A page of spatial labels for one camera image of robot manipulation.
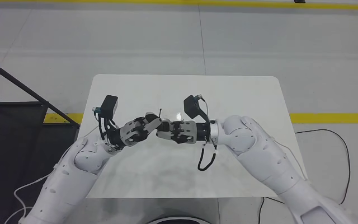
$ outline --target yellow tape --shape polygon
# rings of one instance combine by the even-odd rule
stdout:
[[[83,114],[67,114],[78,124],[81,124]],[[358,114],[290,114],[293,124],[358,124]],[[67,123],[58,114],[46,114],[44,123]]]
[[[228,7],[264,8],[312,8],[320,10],[358,10],[358,4],[293,3],[293,2],[254,2],[254,1],[211,1],[211,0],[0,0],[3,2],[35,3],[130,3],[130,4],[175,4]]]
[[[358,114],[290,114],[293,124],[358,124]]]
[[[81,122],[82,122],[83,114],[67,114],[67,116],[69,116],[72,120],[74,120],[78,124],[81,124]],[[44,123],[45,124],[58,124],[58,123],[68,123],[68,121],[65,120],[64,118],[62,118],[58,114],[46,114]]]

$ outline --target white cable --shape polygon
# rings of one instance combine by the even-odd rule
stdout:
[[[302,172],[302,175],[303,175],[304,180],[307,180],[306,176],[304,175],[304,172],[303,172],[303,169],[302,169],[302,167],[301,167],[301,164],[298,162],[298,160],[297,160],[296,156],[293,154],[292,150],[291,150],[289,147],[284,146],[284,145],[281,144],[280,142],[276,141],[275,139],[274,139],[274,142],[276,142],[276,143],[279,144],[280,146],[283,146],[283,147],[287,148],[287,149],[291,152],[293,158],[295,158],[295,160],[296,160],[298,166],[300,167],[300,170],[301,170],[301,172]]]
[[[10,215],[7,220],[4,222],[4,224],[6,224],[14,215],[16,215],[19,211],[23,210],[23,208],[20,208],[19,210],[17,210],[16,212],[14,212],[12,215]]]
[[[208,117],[209,117],[208,104],[206,103],[206,101],[205,101],[205,105],[206,105],[206,116],[208,116]]]
[[[88,136],[89,134],[91,134],[97,127],[98,127],[98,125],[97,125],[95,128],[93,128],[90,132],[88,132],[88,134],[86,134],[85,136],[83,136],[83,138],[86,137],[86,136]],[[62,154],[60,160],[57,162],[57,164],[61,163],[63,157],[66,155],[66,153],[69,151],[69,149],[70,149],[72,146],[73,146],[73,144],[70,145],[70,146],[66,149],[66,151]],[[25,188],[25,187],[27,187],[27,186],[30,186],[30,185],[32,185],[32,184],[35,184],[35,183],[40,182],[40,181],[42,181],[43,179],[47,178],[48,176],[50,176],[50,175],[56,170],[55,166],[54,166],[54,169],[52,170],[51,173],[49,173],[49,174],[47,174],[46,176],[43,176],[43,177],[41,177],[41,178],[35,180],[34,182],[31,182],[31,183],[29,183],[29,184],[26,184],[26,185],[24,185],[24,186],[21,186],[21,187],[17,188],[17,189],[13,192],[13,195],[15,196],[15,198],[16,198],[16,199],[21,203],[21,205],[22,205],[22,209],[21,209],[21,210],[23,210],[22,218],[25,218],[25,216],[26,216],[26,205],[25,205],[25,203],[21,200],[21,198],[16,194],[16,192],[18,192],[19,190],[21,190],[21,189],[23,189],[23,188]]]

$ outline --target white table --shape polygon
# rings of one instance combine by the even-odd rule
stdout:
[[[188,95],[202,94],[209,105],[211,119],[248,115],[258,121],[277,141],[288,146],[305,168],[294,135],[289,113],[275,77],[245,76],[158,76],[99,74],[92,82],[79,136],[97,122],[92,108],[100,106],[106,95],[119,97],[114,121],[119,125],[159,112],[162,118],[190,120],[183,111]],[[203,165],[212,156],[207,146]],[[198,171],[201,143],[176,144],[152,133],[145,142],[126,147],[111,158],[89,198],[221,198],[271,197],[269,188],[255,180],[224,147],[218,147],[214,164]],[[299,172],[298,165],[287,151]]]

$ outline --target concrete floor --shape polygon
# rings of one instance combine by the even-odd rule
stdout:
[[[0,4],[0,66],[66,113],[82,113],[93,76],[276,76],[290,113],[356,113],[357,12],[198,6]],[[0,77],[0,101],[33,100]],[[351,149],[345,205],[358,214],[357,125],[331,128]],[[328,133],[298,137],[308,176],[339,200],[344,147]],[[88,199],[68,223],[144,223],[191,214],[212,223],[257,223],[260,198]],[[262,223],[293,223],[267,202]]]

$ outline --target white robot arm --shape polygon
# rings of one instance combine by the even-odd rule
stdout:
[[[280,197],[295,223],[358,223],[355,216],[336,202],[321,196],[304,180],[280,146],[257,122],[249,117],[236,115],[226,118],[223,123],[209,120],[199,107],[200,99],[204,100],[201,95],[188,97],[184,101],[185,113],[190,118],[200,115],[206,123],[164,120],[158,128],[157,136],[177,143],[195,143],[204,139],[215,148],[217,145],[225,145],[254,178]]]
[[[147,113],[118,128],[112,121],[116,102],[116,97],[107,96],[102,106],[94,109],[98,114],[100,135],[89,134],[70,146],[44,183],[31,212],[19,223],[63,223],[90,192],[109,158],[125,146],[145,140],[161,124],[159,117]],[[105,132],[101,130],[102,121]]]

